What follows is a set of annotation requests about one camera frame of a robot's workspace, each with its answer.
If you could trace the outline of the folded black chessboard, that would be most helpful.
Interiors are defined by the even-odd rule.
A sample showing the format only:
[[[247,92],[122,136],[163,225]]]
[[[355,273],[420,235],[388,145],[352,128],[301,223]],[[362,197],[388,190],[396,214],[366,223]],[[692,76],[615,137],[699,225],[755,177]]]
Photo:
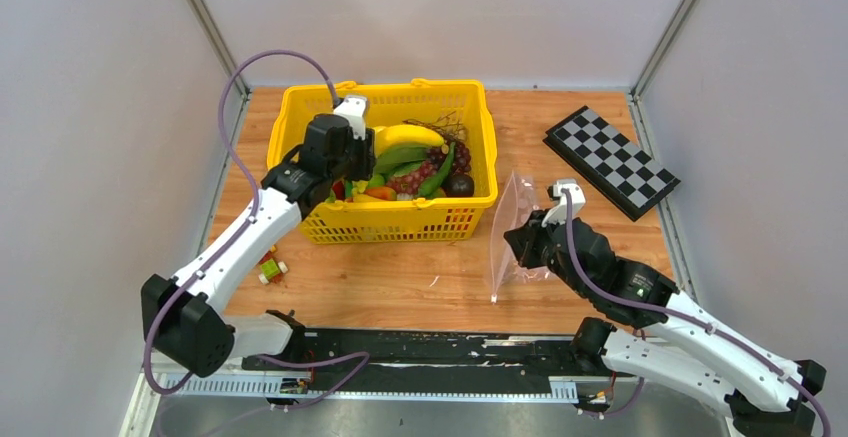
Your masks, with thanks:
[[[632,221],[680,184],[678,177],[587,106],[549,128],[543,143]]]

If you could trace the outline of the colourful toy block car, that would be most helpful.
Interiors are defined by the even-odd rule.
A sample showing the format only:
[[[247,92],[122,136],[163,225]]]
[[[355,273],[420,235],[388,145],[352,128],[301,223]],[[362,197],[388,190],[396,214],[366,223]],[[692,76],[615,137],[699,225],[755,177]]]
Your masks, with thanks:
[[[257,263],[257,268],[260,271],[258,278],[263,285],[279,283],[289,272],[285,262],[276,258],[276,251],[277,247],[271,246]]]

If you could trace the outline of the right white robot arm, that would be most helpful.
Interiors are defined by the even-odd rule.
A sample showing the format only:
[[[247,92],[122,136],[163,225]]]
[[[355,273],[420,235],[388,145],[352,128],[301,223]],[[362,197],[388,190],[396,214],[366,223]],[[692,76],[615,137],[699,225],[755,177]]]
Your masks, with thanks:
[[[604,367],[661,384],[711,407],[743,436],[810,436],[815,425],[832,435],[816,397],[823,366],[753,343],[654,268],[617,256],[580,219],[534,212],[504,238],[520,266],[546,268],[600,312],[572,343],[580,372]]]

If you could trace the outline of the dark avocado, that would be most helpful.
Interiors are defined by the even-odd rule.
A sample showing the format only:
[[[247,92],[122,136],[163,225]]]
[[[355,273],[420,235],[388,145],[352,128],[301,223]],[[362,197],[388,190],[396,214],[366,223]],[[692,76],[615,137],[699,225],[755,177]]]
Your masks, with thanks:
[[[475,182],[467,174],[453,174],[443,181],[442,189],[447,197],[473,197],[475,194]]]

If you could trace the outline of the yellow banana bunch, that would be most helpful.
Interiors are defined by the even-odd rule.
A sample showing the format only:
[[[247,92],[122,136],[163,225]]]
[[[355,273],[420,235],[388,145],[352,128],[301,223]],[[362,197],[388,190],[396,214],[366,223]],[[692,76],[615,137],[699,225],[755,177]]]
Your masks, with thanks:
[[[379,157],[389,149],[400,145],[441,147],[445,138],[438,132],[419,125],[399,124],[375,128],[375,155]]]

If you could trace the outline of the yellow plastic basket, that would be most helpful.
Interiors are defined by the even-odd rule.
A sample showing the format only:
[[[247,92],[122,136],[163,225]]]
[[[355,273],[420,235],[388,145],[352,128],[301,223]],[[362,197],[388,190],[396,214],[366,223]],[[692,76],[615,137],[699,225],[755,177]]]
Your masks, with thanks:
[[[497,144],[484,86],[477,80],[429,80],[408,83],[336,85],[340,96],[357,94],[369,101],[370,127],[457,123],[466,131],[475,193],[467,198],[412,201],[323,203],[299,226],[315,244],[439,241],[469,238],[498,197]]]

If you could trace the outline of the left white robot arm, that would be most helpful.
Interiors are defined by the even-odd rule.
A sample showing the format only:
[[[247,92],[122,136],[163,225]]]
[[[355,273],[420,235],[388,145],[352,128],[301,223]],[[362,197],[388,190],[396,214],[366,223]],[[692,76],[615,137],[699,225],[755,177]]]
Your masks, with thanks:
[[[245,210],[219,238],[170,278],[142,286],[145,365],[158,351],[198,377],[227,360],[267,354],[283,370],[298,368],[306,343],[290,317],[267,311],[230,321],[222,312],[261,257],[294,230],[342,180],[368,180],[375,132],[363,112],[336,107],[316,115],[300,145],[272,167]]]

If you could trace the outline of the green leafy vegetable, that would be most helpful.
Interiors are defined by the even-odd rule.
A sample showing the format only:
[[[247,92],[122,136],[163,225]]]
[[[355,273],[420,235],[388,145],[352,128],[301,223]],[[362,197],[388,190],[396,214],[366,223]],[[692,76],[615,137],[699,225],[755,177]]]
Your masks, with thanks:
[[[427,158],[429,148],[421,145],[397,145],[380,154],[374,166],[375,174],[387,174],[393,169]]]

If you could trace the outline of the green chili pepper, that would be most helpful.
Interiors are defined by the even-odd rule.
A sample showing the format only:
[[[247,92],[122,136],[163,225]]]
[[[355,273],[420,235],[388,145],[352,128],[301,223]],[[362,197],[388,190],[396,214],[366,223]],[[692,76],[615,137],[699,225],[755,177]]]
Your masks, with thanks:
[[[428,197],[441,187],[443,181],[447,178],[453,165],[455,158],[455,143],[449,145],[448,153],[438,170],[424,180],[418,189],[418,197]]]

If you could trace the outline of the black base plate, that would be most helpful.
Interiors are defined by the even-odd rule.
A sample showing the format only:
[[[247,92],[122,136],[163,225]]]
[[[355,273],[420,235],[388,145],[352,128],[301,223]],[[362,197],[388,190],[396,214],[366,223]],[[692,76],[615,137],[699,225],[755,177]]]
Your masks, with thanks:
[[[580,361],[569,335],[519,335],[312,328],[296,338],[282,359],[295,363],[352,355],[349,362],[314,372],[313,387],[328,389],[369,355],[350,380],[359,387],[391,390],[539,391],[550,378],[605,385],[611,373]]]

